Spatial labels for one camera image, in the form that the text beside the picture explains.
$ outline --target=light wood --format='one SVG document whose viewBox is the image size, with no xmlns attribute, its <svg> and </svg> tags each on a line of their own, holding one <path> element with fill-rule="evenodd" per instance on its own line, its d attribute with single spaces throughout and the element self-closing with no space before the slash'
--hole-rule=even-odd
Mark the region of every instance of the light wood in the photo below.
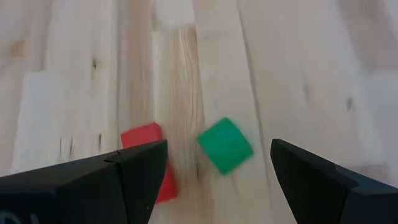
<svg viewBox="0 0 398 224">
<path fill-rule="evenodd" d="M 0 1 L 0 176 L 9 173 L 14 153 L 19 99 L 26 70 L 28 21 L 25 0 Z"/>
<path fill-rule="evenodd" d="M 151 223 L 213 223 L 209 162 L 196 140 L 204 117 L 195 26 L 153 35 L 155 120 L 168 140 L 179 195 L 156 205 Z"/>
<path fill-rule="evenodd" d="M 156 121 L 180 195 L 155 206 L 152 224 L 295 223 L 273 138 L 398 186 L 397 10 L 394 0 L 0 0 L 0 176 L 115 150 L 121 132 Z M 255 151 L 226 177 L 195 139 L 224 116 Z"/>
<path fill-rule="evenodd" d="M 282 138 L 340 165 L 383 165 L 335 1 L 239 1 L 265 153 Z M 267 157 L 275 223 L 295 223 Z"/>
<path fill-rule="evenodd" d="M 37 50 L 44 70 L 24 82 L 12 172 L 117 147 L 117 7 L 93 3 L 53 2 L 47 44 Z"/>
<path fill-rule="evenodd" d="M 225 177 L 211 167 L 214 223 L 270 223 L 264 152 L 237 2 L 198 0 L 194 12 L 205 126 L 227 116 L 254 149 L 252 158 Z"/>
<path fill-rule="evenodd" d="M 154 120 L 151 32 L 152 1 L 120 0 L 119 134 Z"/>
</svg>

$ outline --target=wood grain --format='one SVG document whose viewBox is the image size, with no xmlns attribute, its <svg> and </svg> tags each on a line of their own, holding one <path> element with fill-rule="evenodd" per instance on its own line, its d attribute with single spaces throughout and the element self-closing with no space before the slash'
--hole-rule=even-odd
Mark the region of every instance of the wood grain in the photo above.
<svg viewBox="0 0 398 224">
<path fill-rule="evenodd" d="M 9 173 L 14 153 L 22 81 L 26 72 L 28 21 L 25 0 L 0 1 L 0 176 Z"/>
<path fill-rule="evenodd" d="M 119 133 L 154 120 L 151 32 L 152 1 L 120 0 Z"/>
<path fill-rule="evenodd" d="M 116 149 L 116 9 L 106 0 L 53 2 L 48 37 L 38 38 L 47 40 L 37 50 L 43 71 L 24 82 L 13 172 Z"/>
<path fill-rule="evenodd" d="M 264 153 L 237 2 L 194 1 L 205 125 L 231 118 L 254 156 L 223 177 L 211 168 L 215 223 L 270 223 Z"/>
<path fill-rule="evenodd" d="M 265 153 L 282 138 L 343 166 L 382 164 L 335 1 L 239 1 Z M 295 223 L 267 157 L 275 223 Z"/>
<path fill-rule="evenodd" d="M 156 205 L 151 223 L 213 223 L 208 159 L 196 141 L 204 117 L 195 26 L 153 35 L 155 120 L 168 140 L 179 195 Z"/>
</svg>

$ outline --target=cube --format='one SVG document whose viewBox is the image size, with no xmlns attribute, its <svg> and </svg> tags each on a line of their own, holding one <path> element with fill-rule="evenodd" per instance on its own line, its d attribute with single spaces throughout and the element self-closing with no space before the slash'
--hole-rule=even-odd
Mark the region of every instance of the cube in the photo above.
<svg viewBox="0 0 398 224">
<path fill-rule="evenodd" d="M 253 155 L 248 140 L 228 118 L 219 120 L 197 139 L 209 159 L 223 175 Z"/>
<path fill-rule="evenodd" d="M 162 128 L 157 123 L 147 124 L 121 134 L 123 149 L 148 142 L 163 140 Z M 178 188 L 170 161 L 167 160 L 166 171 L 156 203 L 165 202 L 177 197 Z"/>
</svg>

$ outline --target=red cube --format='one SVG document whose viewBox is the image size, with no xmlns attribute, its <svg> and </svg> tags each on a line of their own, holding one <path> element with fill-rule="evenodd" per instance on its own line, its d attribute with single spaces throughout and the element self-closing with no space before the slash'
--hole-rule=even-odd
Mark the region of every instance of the red cube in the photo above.
<svg viewBox="0 0 398 224">
<path fill-rule="evenodd" d="M 120 136 L 123 149 L 163 139 L 162 128 L 156 123 L 126 131 Z M 160 186 L 156 203 L 173 199 L 177 195 L 178 188 L 175 182 L 174 172 L 169 160 L 167 160 L 165 175 L 162 185 Z"/>
</svg>

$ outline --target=green cube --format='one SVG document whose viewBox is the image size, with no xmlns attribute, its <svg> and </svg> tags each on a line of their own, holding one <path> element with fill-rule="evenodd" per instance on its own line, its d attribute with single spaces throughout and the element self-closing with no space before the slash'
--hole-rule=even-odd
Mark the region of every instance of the green cube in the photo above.
<svg viewBox="0 0 398 224">
<path fill-rule="evenodd" d="M 253 155 L 248 140 L 228 118 L 219 120 L 197 139 L 209 159 L 223 175 Z"/>
</svg>

